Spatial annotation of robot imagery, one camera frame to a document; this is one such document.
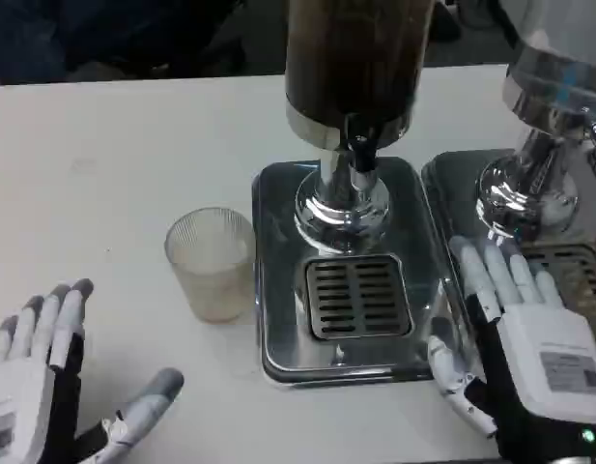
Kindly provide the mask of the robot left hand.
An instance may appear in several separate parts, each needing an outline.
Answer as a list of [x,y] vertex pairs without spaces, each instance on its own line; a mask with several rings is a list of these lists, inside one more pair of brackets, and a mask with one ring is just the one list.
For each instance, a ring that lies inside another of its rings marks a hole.
[[157,425],[184,386],[161,369],[110,418],[77,422],[88,278],[36,295],[0,325],[0,463],[120,463]]

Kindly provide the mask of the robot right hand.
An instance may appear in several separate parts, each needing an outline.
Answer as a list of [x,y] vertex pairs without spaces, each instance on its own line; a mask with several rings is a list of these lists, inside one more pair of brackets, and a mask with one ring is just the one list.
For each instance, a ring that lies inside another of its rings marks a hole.
[[596,340],[586,317],[518,249],[463,236],[448,246],[483,373],[432,332],[441,396],[510,463],[596,463]]

